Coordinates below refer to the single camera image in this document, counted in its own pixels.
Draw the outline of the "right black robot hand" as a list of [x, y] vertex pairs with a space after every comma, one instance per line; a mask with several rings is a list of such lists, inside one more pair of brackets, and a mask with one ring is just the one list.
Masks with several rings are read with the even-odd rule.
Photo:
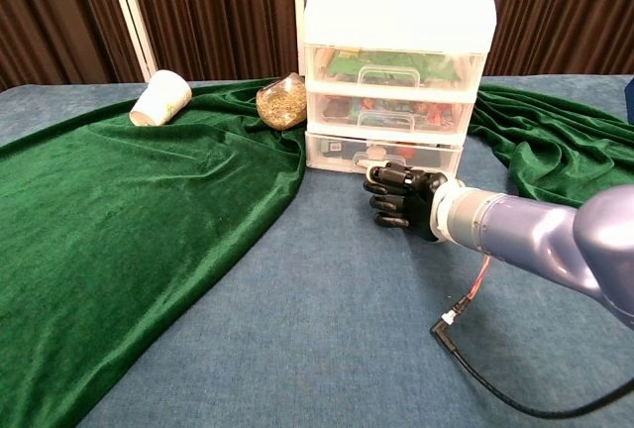
[[368, 169], [364, 190], [371, 194], [376, 225], [407, 230], [427, 242], [438, 242], [431, 224], [432, 205], [437, 190], [447, 182], [442, 172], [388, 161]]

